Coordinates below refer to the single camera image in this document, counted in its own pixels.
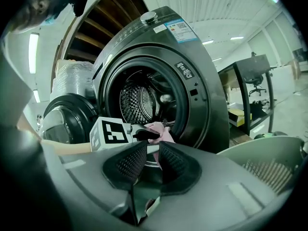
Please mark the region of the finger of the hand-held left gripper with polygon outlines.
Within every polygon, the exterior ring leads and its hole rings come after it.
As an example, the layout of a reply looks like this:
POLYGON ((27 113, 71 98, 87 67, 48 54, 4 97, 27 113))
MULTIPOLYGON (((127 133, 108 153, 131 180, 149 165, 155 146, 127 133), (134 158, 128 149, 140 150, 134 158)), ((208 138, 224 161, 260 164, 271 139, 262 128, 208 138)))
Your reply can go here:
POLYGON ((133 135, 133 138, 137 140, 156 140, 159 137, 160 133, 149 128, 140 128, 133 135))

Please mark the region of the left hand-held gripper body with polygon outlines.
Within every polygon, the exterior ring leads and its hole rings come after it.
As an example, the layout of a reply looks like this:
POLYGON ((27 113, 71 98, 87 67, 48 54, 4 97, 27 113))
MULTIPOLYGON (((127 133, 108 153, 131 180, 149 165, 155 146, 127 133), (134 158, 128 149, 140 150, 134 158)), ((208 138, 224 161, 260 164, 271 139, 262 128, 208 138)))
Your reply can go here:
POLYGON ((121 118, 98 117, 90 131, 91 152, 110 149, 136 142, 133 135, 144 126, 124 123, 121 118))

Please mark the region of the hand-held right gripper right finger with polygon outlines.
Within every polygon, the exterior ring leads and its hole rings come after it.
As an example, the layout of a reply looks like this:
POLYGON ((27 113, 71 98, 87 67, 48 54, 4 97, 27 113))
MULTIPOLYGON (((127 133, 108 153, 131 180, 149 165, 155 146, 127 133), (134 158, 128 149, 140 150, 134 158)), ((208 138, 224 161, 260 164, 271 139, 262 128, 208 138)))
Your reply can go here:
POLYGON ((221 155, 170 142, 174 152, 199 166, 198 181, 183 194, 163 196, 144 221, 147 231, 259 231, 279 212, 289 192, 274 191, 242 166, 221 155))

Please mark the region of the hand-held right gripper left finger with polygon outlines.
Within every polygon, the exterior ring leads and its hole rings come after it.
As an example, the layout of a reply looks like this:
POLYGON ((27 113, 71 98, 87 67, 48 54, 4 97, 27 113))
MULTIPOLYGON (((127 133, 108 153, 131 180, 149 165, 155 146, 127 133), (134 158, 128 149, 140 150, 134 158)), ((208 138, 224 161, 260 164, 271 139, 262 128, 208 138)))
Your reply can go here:
POLYGON ((132 187, 146 162, 147 145, 135 142, 96 152, 78 144, 43 141, 49 176, 73 231, 137 231, 132 187))

